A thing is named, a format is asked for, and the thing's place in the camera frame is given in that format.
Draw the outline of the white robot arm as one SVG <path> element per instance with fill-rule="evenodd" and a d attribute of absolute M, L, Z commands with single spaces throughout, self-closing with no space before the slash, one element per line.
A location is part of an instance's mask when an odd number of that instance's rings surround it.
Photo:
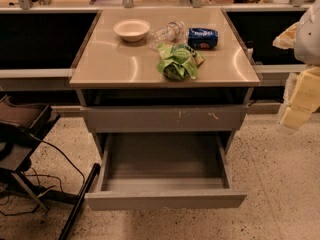
<path fill-rule="evenodd" d="M 306 65 L 302 72 L 289 74 L 278 111 L 278 131 L 293 134 L 320 107 L 320 0 L 277 36 L 273 46 L 293 49 L 295 58 Z"/>

